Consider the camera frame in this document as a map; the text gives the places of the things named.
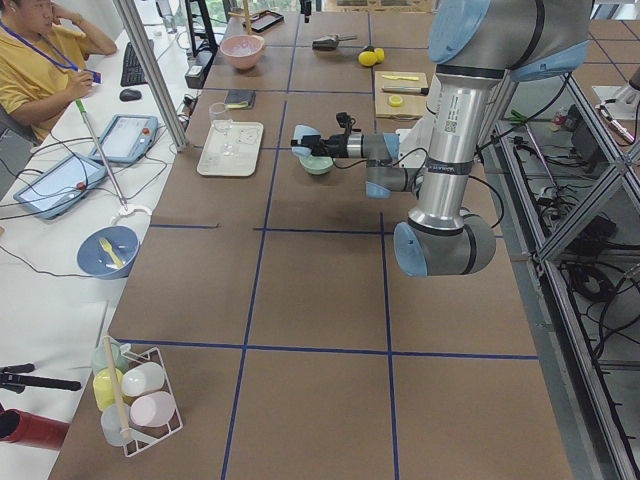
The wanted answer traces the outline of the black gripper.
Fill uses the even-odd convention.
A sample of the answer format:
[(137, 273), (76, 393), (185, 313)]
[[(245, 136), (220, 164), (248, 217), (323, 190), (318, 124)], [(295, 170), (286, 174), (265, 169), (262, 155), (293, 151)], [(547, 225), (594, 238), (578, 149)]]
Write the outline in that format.
[(300, 142), (291, 144), (291, 151), (299, 158), (307, 157), (331, 157), (348, 158), (348, 134), (335, 134), (328, 138), (320, 135), (314, 136), (313, 145), (305, 145)]

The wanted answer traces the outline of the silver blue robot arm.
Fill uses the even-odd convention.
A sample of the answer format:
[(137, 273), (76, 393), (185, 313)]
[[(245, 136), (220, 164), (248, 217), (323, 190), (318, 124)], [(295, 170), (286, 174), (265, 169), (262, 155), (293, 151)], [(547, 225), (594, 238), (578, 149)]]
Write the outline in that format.
[(569, 73), (585, 60), (593, 4), (590, 1), (444, 1), (429, 36), (435, 64), (429, 96), (435, 114), (410, 130), (425, 157), (416, 168), (396, 168), (401, 142), (395, 134), (344, 131), (327, 139), (299, 125), (291, 141), (299, 158), (359, 158), (367, 162), (367, 193), (386, 197), (411, 191), (418, 202), (394, 229), (399, 267), (409, 276), (466, 275), (485, 268), (496, 241), (480, 216), (462, 200), (493, 87)]

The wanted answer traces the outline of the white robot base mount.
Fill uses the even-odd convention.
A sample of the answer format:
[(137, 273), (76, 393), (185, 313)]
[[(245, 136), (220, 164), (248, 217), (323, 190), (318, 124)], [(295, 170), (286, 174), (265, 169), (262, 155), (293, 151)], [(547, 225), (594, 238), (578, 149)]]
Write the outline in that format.
[(436, 64), (425, 116), (401, 137), (400, 164), (465, 174), (472, 161), (487, 97), (486, 79), (473, 62), (474, 37), (489, 10), (487, 1), (444, 1), (429, 39)]

